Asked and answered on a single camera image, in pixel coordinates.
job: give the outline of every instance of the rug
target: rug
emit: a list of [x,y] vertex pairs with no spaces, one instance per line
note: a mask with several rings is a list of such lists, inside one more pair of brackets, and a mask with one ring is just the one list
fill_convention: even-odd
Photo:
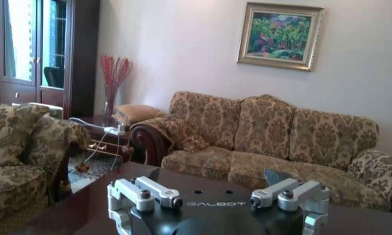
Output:
[[68,178],[71,182],[72,193],[80,191],[87,185],[90,185],[95,180],[98,180],[103,175],[110,173],[111,167],[115,162],[114,169],[122,165],[122,159],[107,154],[96,154],[87,161],[90,170],[87,172],[76,171],[76,166],[84,160],[83,155],[70,158],[68,161]]

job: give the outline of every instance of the sofa armrest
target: sofa armrest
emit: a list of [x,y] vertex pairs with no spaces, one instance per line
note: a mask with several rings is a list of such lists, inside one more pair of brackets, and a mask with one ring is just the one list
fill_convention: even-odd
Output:
[[88,131],[80,124],[48,116],[39,120],[22,161],[46,170],[55,200],[62,191],[71,189],[68,159],[87,149],[90,142]]
[[146,151],[146,164],[162,166],[163,157],[172,151],[174,140],[166,130],[168,117],[146,120],[131,127],[132,145]]
[[366,150],[354,159],[348,172],[383,194],[392,207],[392,156],[378,150]]

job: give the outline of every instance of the screw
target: screw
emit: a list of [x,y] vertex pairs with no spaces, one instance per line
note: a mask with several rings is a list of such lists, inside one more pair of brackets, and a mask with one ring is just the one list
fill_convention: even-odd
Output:
[[151,193],[150,193],[150,191],[148,190],[142,190],[142,198],[143,199],[148,199],[150,197],[151,197]]
[[250,205],[258,207],[260,205],[260,199],[256,197],[250,198]]
[[292,199],[294,198],[294,191],[292,190],[284,190],[283,195],[286,198]]
[[176,197],[174,200],[172,200],[172,208],[174,210],[178,210],[180,209],[183,206],[183,199],[180,197]]

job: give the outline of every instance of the gold frame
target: gold frame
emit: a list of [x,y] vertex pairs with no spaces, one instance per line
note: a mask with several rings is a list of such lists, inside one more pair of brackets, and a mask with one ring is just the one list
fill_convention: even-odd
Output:
[[[259,56],[247,55],[255,12],[282,13],[312,17],[303,61],[291,61],[286,59],[264,58]],[[292,70],[312,71],[323,15],[324,8],[322,7],[248,2],[238,62],[254,65],[272,66]]]

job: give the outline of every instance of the painting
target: painting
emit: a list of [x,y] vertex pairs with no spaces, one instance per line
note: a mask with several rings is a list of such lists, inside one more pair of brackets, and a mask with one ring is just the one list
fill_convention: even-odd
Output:
[[239,62],[311,71],[324,9],[248,3]]

